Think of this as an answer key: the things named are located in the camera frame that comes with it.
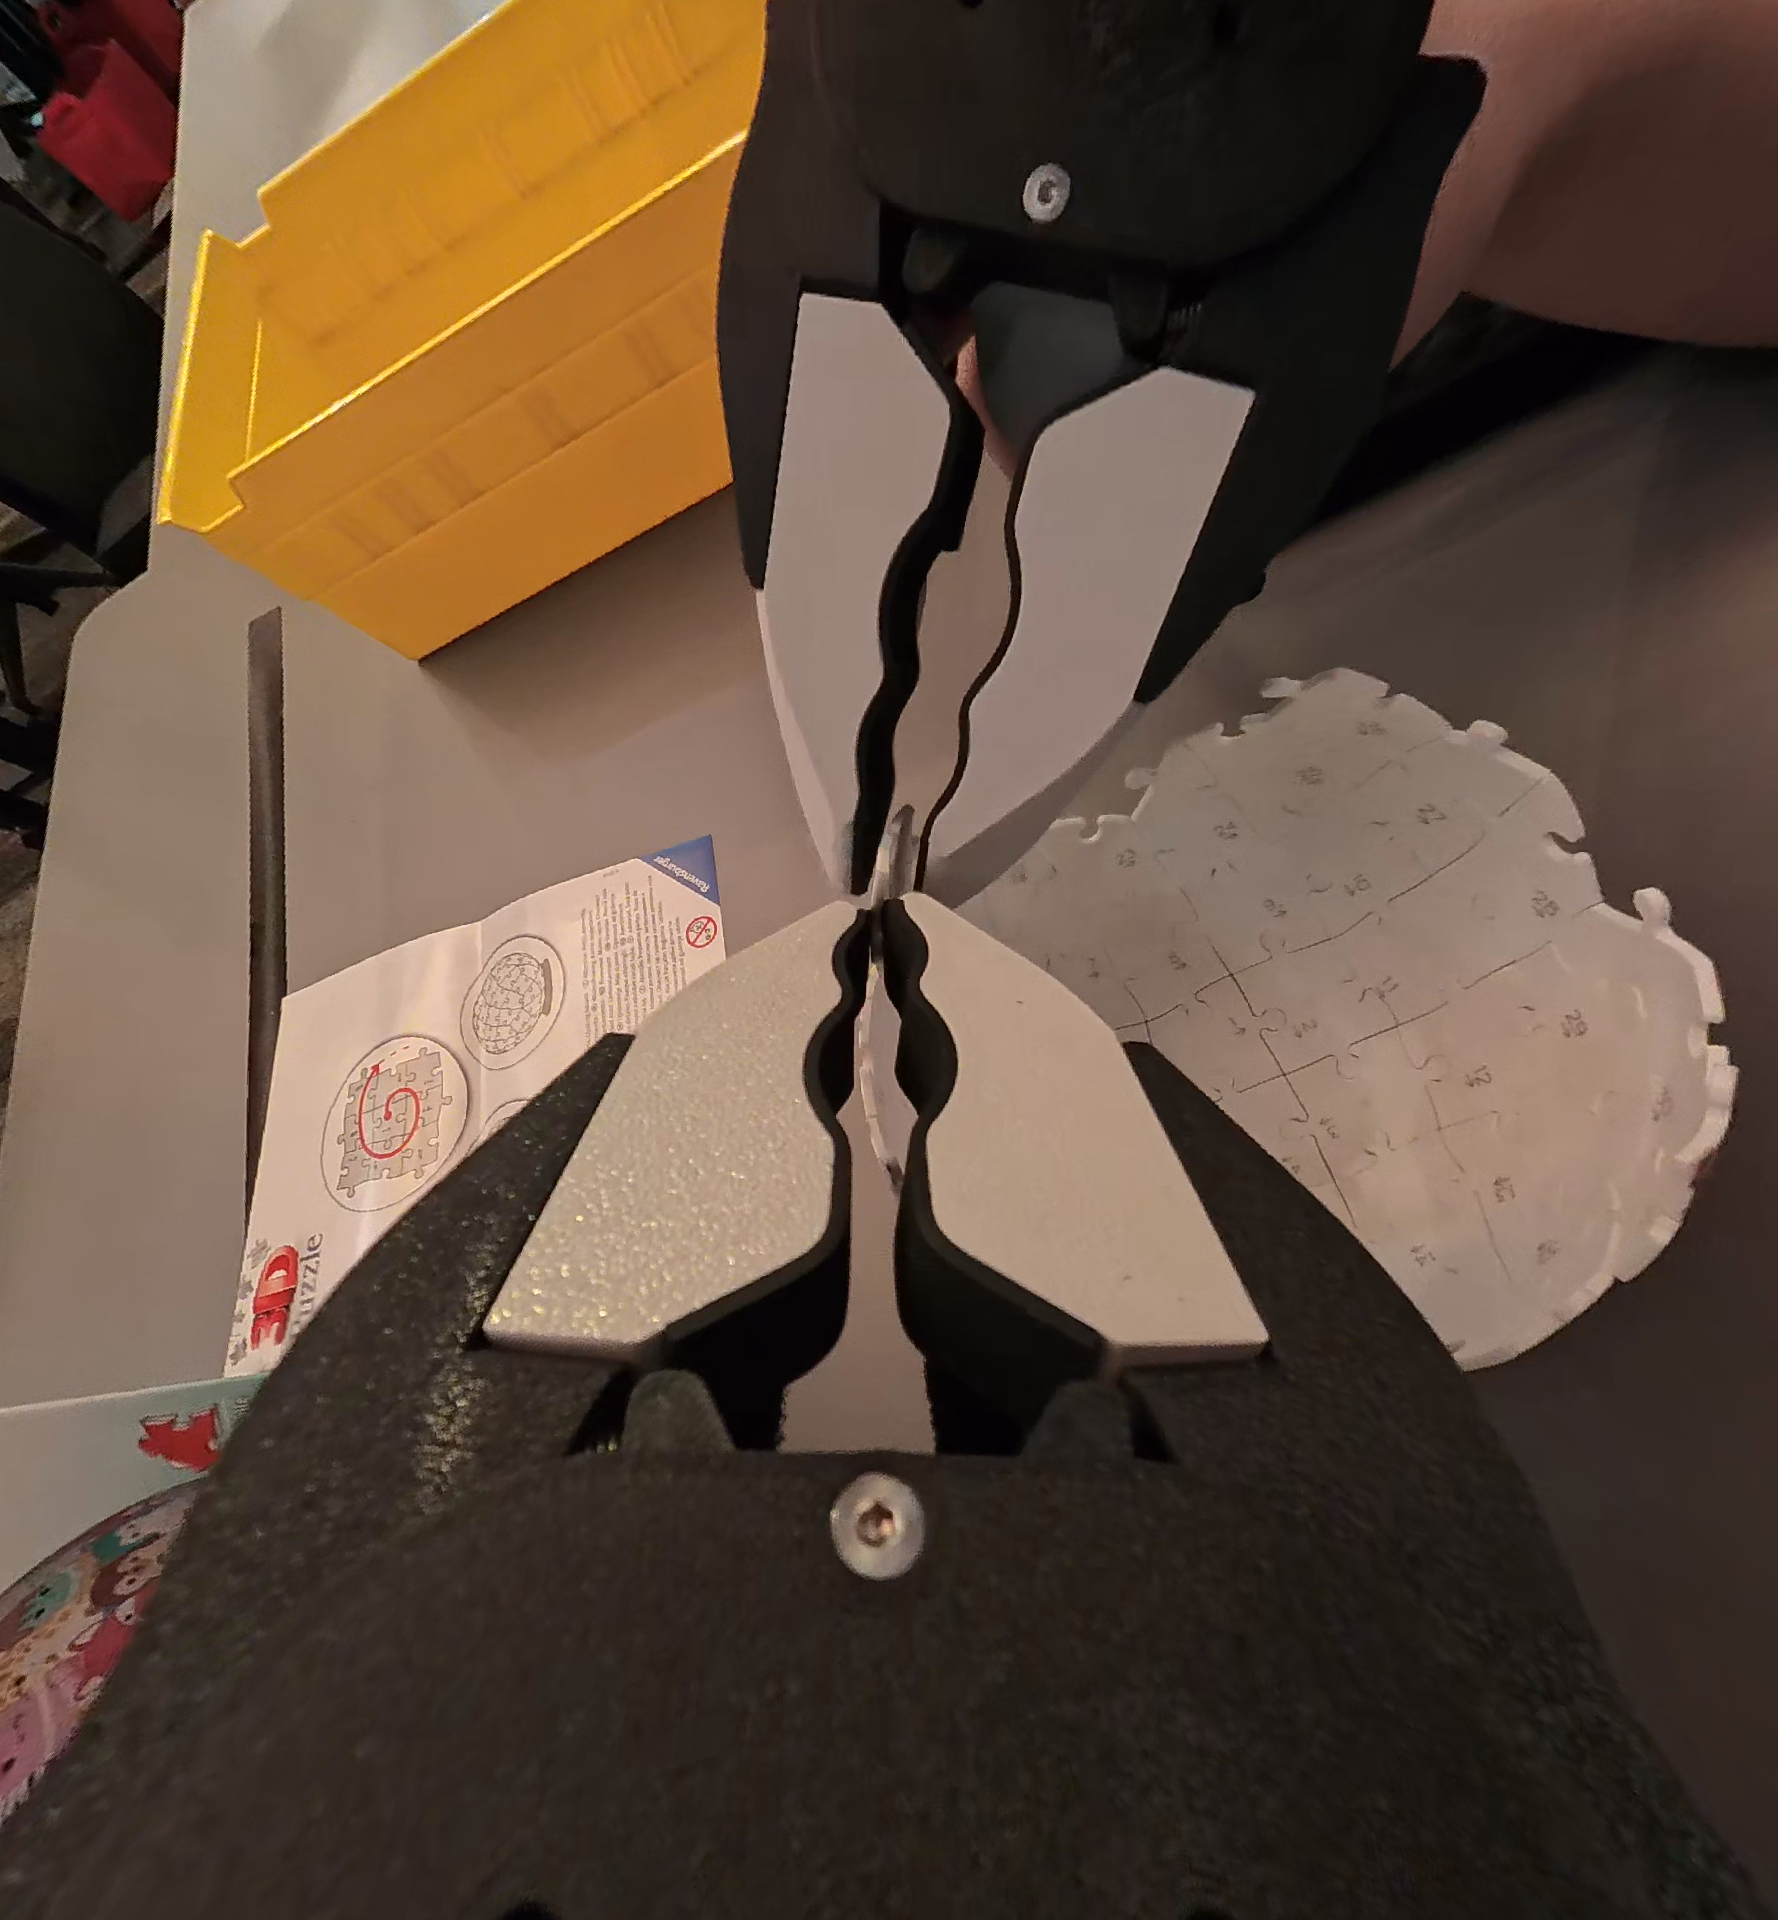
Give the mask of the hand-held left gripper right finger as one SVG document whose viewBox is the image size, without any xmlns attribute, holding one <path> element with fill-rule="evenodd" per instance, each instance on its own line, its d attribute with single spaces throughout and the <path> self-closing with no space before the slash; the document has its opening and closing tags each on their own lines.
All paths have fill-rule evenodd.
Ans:
<svg viewBox="0 0 1778 1920">
<path fill-rule="evenodd" d="M 1055 1394 L 1252 1361 L 1269 1331 L 1126 1044 L 928 895 L 884 905 L 908 1140 L 894 1281 L 947 1395 L 1024 1437 Z"/>
</svg>

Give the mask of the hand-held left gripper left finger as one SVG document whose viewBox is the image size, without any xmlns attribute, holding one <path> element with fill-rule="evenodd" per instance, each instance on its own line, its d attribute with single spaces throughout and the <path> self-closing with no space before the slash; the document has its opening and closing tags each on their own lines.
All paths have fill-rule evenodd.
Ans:
<svg viewBox="0 0 1778 1920">
<path fill-rule="evenodd" d="M 497 1348 L 704 1379 L 774 1448 L 850 1301 L 855 1024 L 871 920 L 829 904 L 650 1014 L 541 1208 Z"/>
</svg>

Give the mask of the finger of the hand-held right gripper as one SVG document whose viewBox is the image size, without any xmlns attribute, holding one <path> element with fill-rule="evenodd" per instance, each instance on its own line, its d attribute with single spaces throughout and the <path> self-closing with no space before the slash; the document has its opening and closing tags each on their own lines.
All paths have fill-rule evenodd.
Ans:
<svg viewBox="0 0 1778 1920">
<path fill-rule="evenodd" d="M 983 890 L 1142 712 L 1138 686 L 1256 396 L 1157 368 L 1040 428 L 1007 520 L 1014 605 L 972 686 L 923 890 Z"/>
<path fill-rule="evenodd" d="M 979 462 L 954 378 L 883 304 L 803 293 L 756 609 L 790 777 L 838 893 L 871 881 L 923 592 L 963 537 Z"/>
</svg>

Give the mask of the single curved jigsaw piece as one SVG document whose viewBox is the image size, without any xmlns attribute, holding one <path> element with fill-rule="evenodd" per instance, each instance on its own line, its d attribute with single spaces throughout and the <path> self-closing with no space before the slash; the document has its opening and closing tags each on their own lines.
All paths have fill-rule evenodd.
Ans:
<svg viewBox="0 0 1778 1920">
<path fill-rule="evenodd" d="M 883 829 L 867 891 L 871 922 L 869 983 L 855 1028 L 857 1092 L 869 1137 L 890 1189 L 903 1191 L 916 1110 L 903 1089 L 898 1058 L 903 1014 L 890 993 L 883 907 L 911 887 L 916 865 L 914 811 L 897 808 Z"/>
</svg>

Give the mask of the partly built puzzle ball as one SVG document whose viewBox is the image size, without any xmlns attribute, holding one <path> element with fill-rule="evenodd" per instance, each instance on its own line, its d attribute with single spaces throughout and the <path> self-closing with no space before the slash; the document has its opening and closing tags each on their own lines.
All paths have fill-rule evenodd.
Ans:
<svg viewBox="0 0 1778 1920">
<path fill-rule="evenodd" d="M 1152 1044 L 1500 1365 L 1682 1225 L 1739 1071 L 1671 899 L 1603 897 L 1563 779 L 1354 671 L 1263 686 L 964 915 Z"/>
</svg>

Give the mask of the person's right forearm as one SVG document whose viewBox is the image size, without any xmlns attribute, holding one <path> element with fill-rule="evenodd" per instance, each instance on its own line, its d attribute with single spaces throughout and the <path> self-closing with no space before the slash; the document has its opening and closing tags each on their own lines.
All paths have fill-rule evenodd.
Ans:
<svg viewBox="0 0 1778 1920">
<path fill-rule="evenodd" d="M 1778 1 L 1440 1 L 1479 59 L 1396 355 L 1461 295 L 1703 347 L 1778 347 Z"/>
</svg>

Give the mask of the colourful puzzle box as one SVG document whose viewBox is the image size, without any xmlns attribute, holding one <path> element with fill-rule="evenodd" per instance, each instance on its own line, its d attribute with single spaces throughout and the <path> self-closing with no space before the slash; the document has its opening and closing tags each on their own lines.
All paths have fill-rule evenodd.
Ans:
<svg viewBox="0 0 1778 1920">
<path fill-rule="evenodd" d="M 106 1690 L 261 1385 L 0 1407 L 0 1827 Z"/>
</svg>

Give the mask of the white instruction leaflet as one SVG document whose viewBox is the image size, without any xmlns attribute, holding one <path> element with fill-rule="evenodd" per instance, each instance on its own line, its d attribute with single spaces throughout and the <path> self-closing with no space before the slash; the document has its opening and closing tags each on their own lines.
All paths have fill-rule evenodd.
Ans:
<svg viewBox="0 0 1778 1920">
<path fill-rule="evenodd" d="M 703 833 L 290 991 L 222 1374 L 269 1374 L 453 1164 L 716 968 L 721 899 Z"/>
</svg>

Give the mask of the yellow plastic bin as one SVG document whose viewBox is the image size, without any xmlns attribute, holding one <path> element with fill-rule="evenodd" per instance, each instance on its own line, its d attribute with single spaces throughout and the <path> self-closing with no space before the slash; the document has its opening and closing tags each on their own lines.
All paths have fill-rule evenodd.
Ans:
<svg viewBox="0 0 1778 1920">
<path fill-rule="evenodd" d="M 157 520 L 425 660 L 732 480 L 765 3 L 516 1 L 204 232 Z"/>
</svg>

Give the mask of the red plastic bin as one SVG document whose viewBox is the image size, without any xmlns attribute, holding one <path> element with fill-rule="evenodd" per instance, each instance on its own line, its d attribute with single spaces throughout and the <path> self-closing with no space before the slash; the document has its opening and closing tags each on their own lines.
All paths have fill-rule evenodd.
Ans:
<svg viewBox="0 0 1778 1920">
<path fill-rule="evenodd" d="M 60 59 L 40 148 L 121 219 L 144 222 L 178 163 L 182 5 L 44 1 L 36 16 Z"/>
</svg>

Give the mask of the black office chair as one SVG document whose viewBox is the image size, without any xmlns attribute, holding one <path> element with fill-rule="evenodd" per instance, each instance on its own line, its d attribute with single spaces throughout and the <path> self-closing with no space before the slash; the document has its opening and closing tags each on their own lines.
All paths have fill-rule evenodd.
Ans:
<svg viewBox="0 0 1778 1920">
<path fill-rule="evenodd" d="M 60 722 L 30 692 L 20 613 L 146 570 L 163 360 L 157 309 L 0 182 L 0 506 L 32 526 L 0 551 L 0 762 L 22 773 L 0 829 L 29 847 Z"/>
</svg>

